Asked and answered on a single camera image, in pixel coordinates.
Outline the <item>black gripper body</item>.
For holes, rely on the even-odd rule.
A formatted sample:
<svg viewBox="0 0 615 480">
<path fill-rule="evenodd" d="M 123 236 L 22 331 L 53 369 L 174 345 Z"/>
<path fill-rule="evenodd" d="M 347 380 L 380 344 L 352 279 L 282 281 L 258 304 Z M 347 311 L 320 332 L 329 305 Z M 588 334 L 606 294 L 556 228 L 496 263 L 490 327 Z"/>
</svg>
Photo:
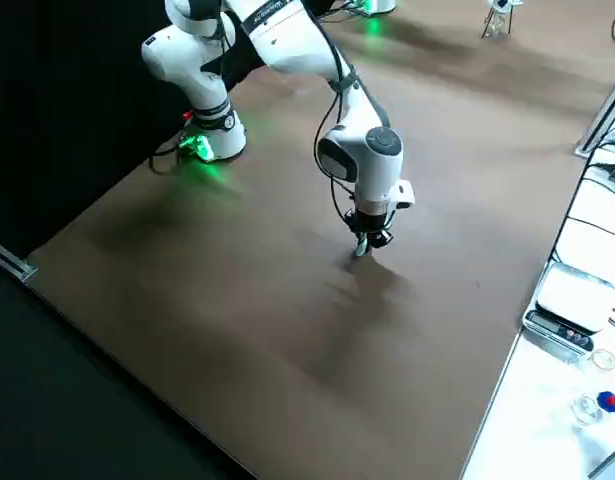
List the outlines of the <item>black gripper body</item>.
<svg viewBox="0 0 615 480">
<path fill-rule="evenodd" d="M 391 227 L 391 220 L 391 214 L 368 215 L 364 212 L 355 212 L 354 233 L 377 236 Z"/>
</svg>

